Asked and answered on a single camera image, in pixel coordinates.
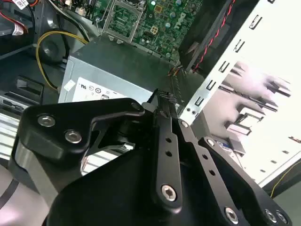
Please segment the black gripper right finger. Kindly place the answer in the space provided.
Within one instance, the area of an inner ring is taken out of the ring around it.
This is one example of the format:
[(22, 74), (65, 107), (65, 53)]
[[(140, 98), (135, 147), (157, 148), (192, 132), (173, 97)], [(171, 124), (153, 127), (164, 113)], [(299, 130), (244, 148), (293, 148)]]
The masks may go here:
[(196, 139), (164, 93), (178, 137), (183, 214), (192, 226), (290, 226), (292, 221), (210, 137)]

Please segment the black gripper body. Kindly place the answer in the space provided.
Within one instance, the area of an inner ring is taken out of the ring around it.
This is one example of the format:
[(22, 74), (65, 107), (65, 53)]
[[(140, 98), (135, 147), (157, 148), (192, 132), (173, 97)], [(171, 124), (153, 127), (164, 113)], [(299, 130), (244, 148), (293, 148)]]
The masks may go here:
[(225, 226), (191, 143), (180, 144), (182, 209), (163, 209), (153, 190), (152, 154), (134, 151), (71, 183), (50, 208), (49, 226)]

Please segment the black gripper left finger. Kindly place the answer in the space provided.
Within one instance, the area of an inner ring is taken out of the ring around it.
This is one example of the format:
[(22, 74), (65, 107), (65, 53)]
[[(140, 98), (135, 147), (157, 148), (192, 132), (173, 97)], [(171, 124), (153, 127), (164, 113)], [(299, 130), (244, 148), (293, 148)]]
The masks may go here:
[(25, 171), (46, 204), (77, 180), (82, 159), (90, 150), (92, 131), (101, 135), (116, 121), (154, 120), (149, 138), (154, 157), (155, 194), (163, 200), (161, 188), (175, 192), (176, 208), (182, 203), (177, 136), (172, 132), (174, 104), (155, 91), (158, 106), (151, 112), (131, 98), (39, 105), (26, 108), (19, 122), (11, 160)]

